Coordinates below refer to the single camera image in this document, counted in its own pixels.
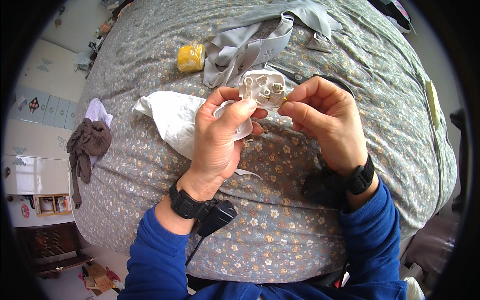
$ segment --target cabinet door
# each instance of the cabinet door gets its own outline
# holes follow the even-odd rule
[[[70,102],[68,107],[67,120],[65,121],[65,129],[73,130],[73,123],[75,121],[75,114],[77,113],[78,103]]]
[[[57,114],[57,106],[59,105],[60,98],[50,96],[48,99],[47,109],[45,110],[45,116],[43,117],[43,125],[53,126],[55,121],[55,115]]]
[[[57,107],[57,113],[55,114],[55,121],[53,126],[59,128],[65,128],[65,121],[67,120],[68,106],[70,106],[70,101],[65,99],[60,99],[59,105]]]
[[[4,154],[68,160],[71,130],[13,119],[7,120],[6,125]]]
[[[11,195],[49,195],[68,193],[68,160],[5,155],[2,171],[5,193]]]
[[[50,98],[50,94],[40,92],[33,88],[18,86],[15,89],[15,96],[17,103],[15,103],[10,109],[9,118],[41,124],[43,122],[43,117],[45,115],[45,110],[47,108],[48,98]],[[26,106],[20,111],[18,109],[18,101],[23,97],[26,98]],[[35,98],[38,102],[38,108],[35,109],[32,113],[28,105]]]

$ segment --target blue sweatshirt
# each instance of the blue sweatshirt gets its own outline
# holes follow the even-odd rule
[[[399,280],[400,223],[387,187],[380,181],[375,196],[362,208],[340,212],[345,244],[350,257],[350,280],[340,289],[314,288],[302,282],[259,286],[254,283],[222,282],[190,296],[185,275],[188,235],[165,230],[154,208],[140,221],[127,263],[130,272],[125,299],[406,299],[407,283]]]

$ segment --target gray floral bed cover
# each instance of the gray floral bed cover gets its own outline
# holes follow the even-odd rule
[[[456,162],[445,119],[435,131],[424,94],[429,80],[404,37],[367,0],[320,0],[343,29],[332,32],[330,54],[307,49],[313,32],[295,25],[288,46],[273,61],[302,74],[347,81],[356,94],[376,169],[402,216],[402,239],[422,228],[449,199]],[[99,98],[114,116],[113,142],[90,184],[79,180],[83,204],[73,214],[91,244],[125,255],[144,212],[167,193],[190,161],[159,137],[155,123],[132,115],[137,99],[155,91],[207,98],[201,72],[180,73],[180,46],[207,37],[229,17],[261,0],[137,0],[127,7],[88,77],[76,125]],[[288,82],[288,90],[296,86]],[[309,203],[300,190],[321,164],[318,143],[293,132],[291,120],[271,110],[260,124],[268,133],[245,142],[240,168],[217,198],[230,200],[238,217],[205,239],[187,273],[255,283],[305,280],[337,270],[347,259],[338,211]],[[435,151],[435,140],[438,151]],[[198,236],[191,235],[189,255]]]

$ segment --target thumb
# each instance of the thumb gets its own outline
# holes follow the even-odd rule
[[[329,128],[329,117],[308,104],[293,101],[285,102],[281,109],[293,121],[310,129],[315,134]]]
[[[215,121],[221,132],[233,135],[256,110],[257,102],[253,99],[243,99],[230,105],[223,115]]]

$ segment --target blue sleeve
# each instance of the blue sleeve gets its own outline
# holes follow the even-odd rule
[[[176,235],[160,225],[155,207],[140,221],[135,244],[130,247],[124,299],[188,299],[185,248],[188,235]]]
[[[381,180],[367,204],[340,213],[340,224],[350,259],[347,285],[399,280],[400,214]]]

